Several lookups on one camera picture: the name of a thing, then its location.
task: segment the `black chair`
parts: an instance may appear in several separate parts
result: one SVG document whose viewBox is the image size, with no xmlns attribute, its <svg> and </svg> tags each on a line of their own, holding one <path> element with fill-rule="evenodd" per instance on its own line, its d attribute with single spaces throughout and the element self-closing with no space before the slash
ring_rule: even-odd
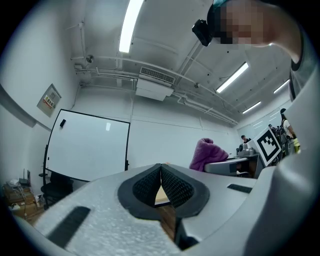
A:
<svg viewBox="0 0 320 256">
<path fill-rule="evenodd" d="M 59 200 L 65 198 L 67 195 L 71 194 L 73 189 L 74 181 L 67 176 L 63 176 L 56 172 L 51 172 L 50 183 L 46 183 L 46 158 L 47 158 L 48 145 L 45 148 L 44 162 L 43 162 L 43 173 L 39 174 L 43 178 L 43 186 L 41 191 L 43 192 L 43 197 L 45 199 L 44 209 L 48 209 L 49 206 L 54 205 Z"/>
</svg>

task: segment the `air vent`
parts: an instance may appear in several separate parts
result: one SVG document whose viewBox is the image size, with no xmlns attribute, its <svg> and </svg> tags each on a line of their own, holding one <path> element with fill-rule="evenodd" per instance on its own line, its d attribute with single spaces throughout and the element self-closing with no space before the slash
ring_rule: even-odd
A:
<svg viewBox="0 0 320 256">
<path fill-rule="evenodd" d="M 166 75 L 164 73 L 155 71 L 153 69 L 150 69 L 144 66 L 141 67 L 139 77 L 168 86 L 168 87 L 171 87 L 175 80 L 175 78 L 172 76 Z"/>
</svg>

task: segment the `floor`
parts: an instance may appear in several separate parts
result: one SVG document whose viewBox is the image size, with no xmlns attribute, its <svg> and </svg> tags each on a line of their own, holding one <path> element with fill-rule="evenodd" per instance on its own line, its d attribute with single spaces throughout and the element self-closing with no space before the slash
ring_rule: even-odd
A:
<svg viewBox="0 0 320 256">
<path fill-rule="evenodd" d="M 175 225 L 176 225 L 176 210 L 172 205 L 166 205 L 156 208 L 162 217 L 161 226 L 165 233 L 172 241 L 175 238 Z M 37 219 L 44 213 L 43 204 L 38 208 L 38 211 L 32 216 L 28 217 L 26 221 L 32 226 L 36 223 Z"/>
</svg>

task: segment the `whiteboard frame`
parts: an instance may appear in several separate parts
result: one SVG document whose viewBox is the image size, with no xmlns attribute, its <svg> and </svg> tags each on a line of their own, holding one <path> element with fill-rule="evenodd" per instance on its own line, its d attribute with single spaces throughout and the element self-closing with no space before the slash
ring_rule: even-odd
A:
<svg viewBox="0 0 320 256">
<path fill-rule="evenodd" d="M 63 175 L 59 172 L 56 172 L 54 170 L 51 170 L 49 168 L 47 168 L 47 160 L 48 160 L 48 156 L 47 156 L 47 152 L 48 152 L 48 149 L 49 149 L 49 144 L 50 144 L 50 139 L 51 139 L 51 135 L 52 135 L 52 132 L 54 131 L 54 128 L 55 128 L 55 125 L 56 125 L 56 122 L 58 120 L 58 117 L 61 113 L 61 111 L 66 111 L 66 112 L 71 112 L 71 113 L 75 113 L 75 114 L 80 114 L 80 115 L 84 115 L 84 116 L 90 116 L 90 117 L 94 117 L 94 118 L 100 118 L 100 119 L 105 119 L 105 120 L 111 120 L 111 121 L 115 121 L 115 122 L 120 122 L 120 123 L 125 123 L 125 124 L 129 124 L 129 127 L 128 127 L 128 134 L 127 134 L 127 137 L 126 137 L 126 147 L 125 147 L 125 159 L 124 159 L 124 171 L 127 171 L 128 170 L 128 165 L 127 164 L 127 156 L 128 156 L 128 143 L 129 143 L 129 134 L 130 134 L 130 125 L 131 123 L 130 122 L 126 122 L 126 121 L 119 121 L 119 120 L 115 120 L 115 119 L 111 119 L 111 118 L 106 118 L 106 117 L 102 117 L 102 116 L 98 116 L 98 115 L 93 115 L 93 114 L 86 114 L 86 113 L 80 113 L 80 112 L 76 112 L 76 111 L 72 111 L 72 110 L 67 110 L 67 109 L 63 109 L 61 108 L 60 111 L 59 111 L 59 114 L 56 116 L 56 119 L 54 121 L 54 124 L 53 124 L 53 127 L 51 129 L 51 132 L 50 132 L 50 136 L 49 136 L 49 141 L 48 141 L 48 144 L 47 144 L 47 147 L 45 149 L 45 160 L 44 160 L 44 163 L 43 163 L 43 168 L 45 168 L 47 171 L 49 172 L 52 172 L 52 173 L 56 173 L 56 174 L 59 174 L 61 176 L 64 176 L 64 177 L 68 177 L 68 178 L 71 178 L 73 180 L 76 180 L 76 181 L 81 181 L 81 182 L 90 182 L 89 180 L 83 180 L 83 179 L 79 179 L 79 178 L 74 178 L 74 177 L 70 177 L 70 176 L 66 176 L 66 175 Z"/>
</svg>

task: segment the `purple cloth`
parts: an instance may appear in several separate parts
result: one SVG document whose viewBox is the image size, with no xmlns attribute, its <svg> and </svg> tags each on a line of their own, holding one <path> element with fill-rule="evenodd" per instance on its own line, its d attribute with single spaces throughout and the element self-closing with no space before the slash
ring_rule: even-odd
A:
<svg viewBox="0 0 320 256">
<path fill-rule="evenodd" d="M 206 164 L 223 162 L 228 156 L 228 153 L 215 145 L 212 139 L 202 138 L 196 144 L 189 168 L 203 172 Z"/>
</svg>

